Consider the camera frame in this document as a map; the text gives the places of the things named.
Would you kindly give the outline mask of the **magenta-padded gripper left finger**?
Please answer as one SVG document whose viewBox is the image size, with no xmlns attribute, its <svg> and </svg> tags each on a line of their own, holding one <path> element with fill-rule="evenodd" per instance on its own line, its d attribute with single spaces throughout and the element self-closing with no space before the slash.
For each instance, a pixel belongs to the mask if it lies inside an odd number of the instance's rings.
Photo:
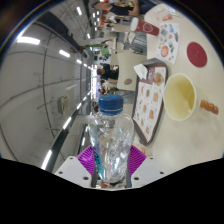
<svg viewBox="0 0 224 224">
<path fill-rule="evenodd" d="M 94 171 L 93 149 L 89 146 L 77 156 L 69 156 L 55 174 L 81 187 L 91 188 Z"/>
</svg>

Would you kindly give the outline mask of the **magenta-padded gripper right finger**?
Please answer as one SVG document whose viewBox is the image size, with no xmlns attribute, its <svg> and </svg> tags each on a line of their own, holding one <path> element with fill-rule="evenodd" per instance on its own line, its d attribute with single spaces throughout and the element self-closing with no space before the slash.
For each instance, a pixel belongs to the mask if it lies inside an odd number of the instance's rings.
<svg viewBox="0 0 224 224">
<path fill-rule="evenodd" d="M 135 146 L 130 149 L 128 174 L 131 187 L 143 187 L 165 176 L 153 156 L 146 156 Z"/>
</svg>

